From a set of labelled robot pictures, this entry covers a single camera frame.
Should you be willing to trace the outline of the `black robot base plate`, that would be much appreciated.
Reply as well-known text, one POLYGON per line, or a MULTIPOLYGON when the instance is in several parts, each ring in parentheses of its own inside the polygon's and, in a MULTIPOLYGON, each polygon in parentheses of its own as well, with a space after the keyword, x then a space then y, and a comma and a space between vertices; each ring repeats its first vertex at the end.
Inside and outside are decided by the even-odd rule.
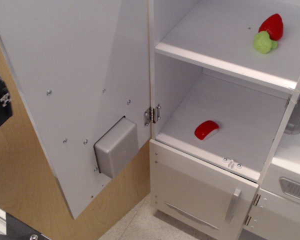
POLYGON ((8 212, 5 213, 5 218, 6 235, 12 240, 50 240, 50 238, 8 212))

